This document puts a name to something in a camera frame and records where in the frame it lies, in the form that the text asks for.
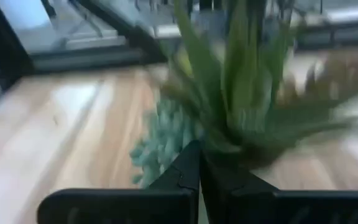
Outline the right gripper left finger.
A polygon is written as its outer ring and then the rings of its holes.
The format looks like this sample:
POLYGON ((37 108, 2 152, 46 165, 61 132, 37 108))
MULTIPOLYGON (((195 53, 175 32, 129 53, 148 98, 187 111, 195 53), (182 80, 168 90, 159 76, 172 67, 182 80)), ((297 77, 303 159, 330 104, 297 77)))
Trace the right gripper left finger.
POLYGON ((58 190, 37 209, 39 224, 197 223, 200 142, 190 142, 144 189, 58 190))

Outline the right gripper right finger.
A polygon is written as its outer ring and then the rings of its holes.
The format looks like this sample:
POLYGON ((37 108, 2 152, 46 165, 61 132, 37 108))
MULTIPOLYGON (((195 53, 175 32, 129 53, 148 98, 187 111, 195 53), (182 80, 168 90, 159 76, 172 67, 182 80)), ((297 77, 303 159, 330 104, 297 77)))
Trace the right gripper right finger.
POLYGON ((210 223, 358 223, 355 190, 280 190, 205 151, 200 181, 210 223))

